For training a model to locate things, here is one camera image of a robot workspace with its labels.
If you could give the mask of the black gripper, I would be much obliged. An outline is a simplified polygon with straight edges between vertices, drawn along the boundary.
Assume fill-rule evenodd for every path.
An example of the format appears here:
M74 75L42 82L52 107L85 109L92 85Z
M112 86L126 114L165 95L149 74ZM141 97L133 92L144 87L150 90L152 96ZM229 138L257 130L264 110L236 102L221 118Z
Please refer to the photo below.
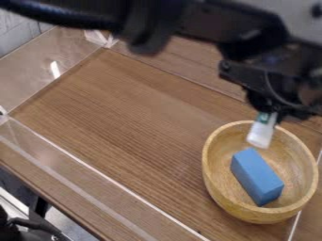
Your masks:
M322 48L219 47L220 77L239 85L257 112L276 112L284 121L322 118Z

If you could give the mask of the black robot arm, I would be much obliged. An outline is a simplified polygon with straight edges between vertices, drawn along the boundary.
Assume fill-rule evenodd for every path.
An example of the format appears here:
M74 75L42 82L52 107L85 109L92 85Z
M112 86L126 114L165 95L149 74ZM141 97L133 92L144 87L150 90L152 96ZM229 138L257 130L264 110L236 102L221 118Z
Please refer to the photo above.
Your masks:
M0 0L48 24L106 30L153 56L180 36L215 45L219 75L260 112L322 117L322 0Z

